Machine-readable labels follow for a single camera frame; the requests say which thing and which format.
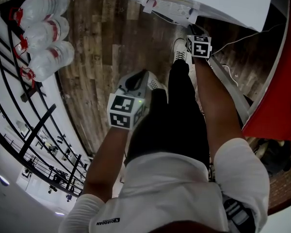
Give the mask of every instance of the clear plastic bottle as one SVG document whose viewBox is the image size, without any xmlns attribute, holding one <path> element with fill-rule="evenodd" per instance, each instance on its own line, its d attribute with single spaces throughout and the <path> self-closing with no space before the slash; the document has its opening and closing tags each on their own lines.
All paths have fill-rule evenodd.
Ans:
<svg viewBox="0 0 291 233">
<path fill-rule="evenodd" d="M 70 42 L 59 41 L 33 56 L 25 76 L 42 82 L 62 67 L 69 65 L 74 58 L 74 48 Z"/>
<path fill-rule="evenodd" d="M 64 40 L 69 33 L 67 19 L 58 17 L 33 24 L 26 29 L 20 43 L 15 46 L 21 53 L 36 54 L 56 41 Z"/>
<path fill-rule="evenodd" d="M 62 15 L 68 8 L 70 0 L 26 0 L 13 19 L 23 29 L 40 22 Z"/>
</svg>

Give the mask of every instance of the red panel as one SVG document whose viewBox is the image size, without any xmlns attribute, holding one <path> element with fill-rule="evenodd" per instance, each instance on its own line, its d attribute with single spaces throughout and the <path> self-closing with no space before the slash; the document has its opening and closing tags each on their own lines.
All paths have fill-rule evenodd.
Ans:
<svg viewBox="0 0 291 233">
<path fill-rule="evenodd" d="M 287 39 L 262 102 L 243 129 L 246 136 L 291 140 L 291 0 Z"/>
</svg>

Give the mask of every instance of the pant leg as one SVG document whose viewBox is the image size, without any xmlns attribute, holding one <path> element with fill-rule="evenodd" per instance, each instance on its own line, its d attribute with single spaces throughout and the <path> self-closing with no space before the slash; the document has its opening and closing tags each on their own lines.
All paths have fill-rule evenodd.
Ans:
<svg viewBox="0 0 291 233">
<path fill-rule="evenodd" d="M 168 82 L 170 151 L 199 160 L 209 167 L 209 146 L 204 116 L 195 100 L 189 77 L 189 65 L 183 60 L 173 64 Z"/>
<path fill-rule="evenodd" d="M 125 165 L 146 154 L 167 151 L 167 95 L 164 89 L 152 91 L 149 114 L 131 137 Z"/>
</svg>

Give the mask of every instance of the black metal railing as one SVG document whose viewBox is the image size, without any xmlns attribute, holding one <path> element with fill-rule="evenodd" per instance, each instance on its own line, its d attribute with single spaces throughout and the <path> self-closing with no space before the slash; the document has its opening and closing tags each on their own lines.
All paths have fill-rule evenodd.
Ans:
<svg viewBox="0 0 291 233">
<path fill-rule="evenodd" d="M 45 94 L 42 93 L 41 91 L 41 83 L 36 83 L 35 85 L 35 90 L 38 92 L 40 99 L 46 109 L 46 113 L 44 115 L 39 115 L 35 105 L 33 104 L 31 100 L 31 94 L 29 94 L 29 91 L 31 89 L 30 85 L 28 83 L 24 82 L 21 72 L 20 72 L 20 67 L 18 65 L 18 60 L 15 56 L 15 53 L 13 51 L 15 43 L 13 42 L 13 37 L 12 37 L 12 27 L 7 24 L 8 30 L 8 38 L 9 38 L 9 45 L 7 45 L 1 38 L 0 38 L 0 44 L 4 48 L 10 51 L 13 60 L 11 60 L 8 56 L 6 56 L 1 50 L 0 50 L 0 72 L 1 76 L 3 78 L 3 82 L 5 84 L 5 87 L 9 93 L 10 98 L 12 99 L 12 102 L 17 109 L 18 113 L 20 114 L 21 118 L 23 119 L 24 123 L 30 128 L 31 133 L 26 139 L 23 135 L 19 133 L 19 131 L 16 129 L 10 118 L 8 117 L 7 113 L 5 112 L 4 108 L 2 107 L 0 103 L 0 111 L 2 115 L 5 117 L 7 123 L 9 126 L 12 128 L 12 130 L 17 134 L 18 138 L 24 143 L 22 147 L 18 146 L 13 140 L 8 138 L 7 135 L 2 136 L 0 133 L 0 143 L 1 145 L 12 155 L 14 158 L 16 158 L 26 169 L 28 169 L 30 172 L 34 173 L 37 175 L 39 178 L 42 180 L 46 181 L 50 185 L 65 191 L 66 193 L 69 193 L 73 196 L 79 196 L 82 191 L 82 186 L 83 186 L 83 181 L 85 179 L 84 173 L 86 173 L 86 168 L 87 164 L 83 164 L 81 161 L 81 155 L 77 155 L 71 148 L 71 145 L 67 142 L 65 139 L 65 136 L 62 134 L 62 132 L 59 130 L 59 127 L 57 126 L 53 116 L 52 112 L 56 109 L 56 105 L 53 104 L 51 107 L 48 107 L 46 101 L 45 101 Z M 30 55 L 27 54 L 28 57 L 28 62 L 31 60 Z M 15 67 L 16 75 L 6 68 L 1 61 L 1 58 L 6 60 L 9 64 L 13 65 Z M 25 66 L 27 66 L 27 62 L 23 59 L 19 59 L 19 61 L 22 62 Z M 19 104 L 17 103 L 17 100 L 15 99 L 15 96 L 10 88 L 9 82 L 6 78 L 6 73 L 11 75 L 13 78 L 19 80 L 22 89 L 24 91 L 24 95 L 26 96 L 26 101 L 29 103 L 31 109 L 37 116 L 39 122 L 35 127 L 31 125 L 31 123 L 27 120 L 25 117 L 24 113 L 20 109 Z M 60 138 L 63 140 L 63 142 L 67 146 L 67 150 L 70 151 L 76 158 L 76 162 L 73 163 L 70 159 L 66 151 L 63 151 L 60 146 L 57 144 L 56 140 L 53 138 L 53 136 L 50 134 L 48 128 L 45 125 L 45 122 L 47 119 L 51 120 L 53 126 L 55 127 L 56 131 L 58 132 L 58 135 Z M 65 159 L 73 166 L 72 170 L 69 170 L 60 160 L 56 158 L 54 153 L 45 145 L 44 141 L 40 138 L 38 135 L 39 131 L 41 129 L 44 129 L 46 133 L 49 135 L 51 141 L 53 142 L 54 146 L 58 149 L 59 152 L 63 154 Z M 41 146 L 51 155 L 53 160 L 58 163 L 58 165 L 62 168 L 62 170 L 59 170 L 55 168 L 54 166 L 48 164 L 42 156 L 40 156 L 32 147 L 31 143 L 32 141 L 37 138 L 38 142 L 41 144 Z M 58 183 L 55 180 L 53 180 L 54 176 L 60 176 L 61 177 L 61 182 Z"/>
</svg>

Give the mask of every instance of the wooden floor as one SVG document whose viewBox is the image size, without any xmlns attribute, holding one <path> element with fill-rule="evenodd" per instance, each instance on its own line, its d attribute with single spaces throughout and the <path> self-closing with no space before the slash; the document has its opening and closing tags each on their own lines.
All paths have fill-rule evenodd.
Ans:
<svg viewBox="0 0 291 233">
<path fill-rule="evenodd" d="M 146 68 L 167 83 L 173 61 L 172 47 L 185 28 L 154 14 L 142 12 L 128 0 L 71 0 L 65 15 L 70 23 L 68 40 L 75 47 L 71 66 L 59 71 L 63 98 L 89 155 L 95 153 L 108 131 L 106 107 L 119 78 Z M 271 7 L 265 29 L 285 22 Z M 254 31 L 198 18 L 209 31 L 214 50 Z M 241 91 L 255 99 L 276 58 L 284 26 L 229 45 L 216 56 L 231 68 Z"/>
</svg>

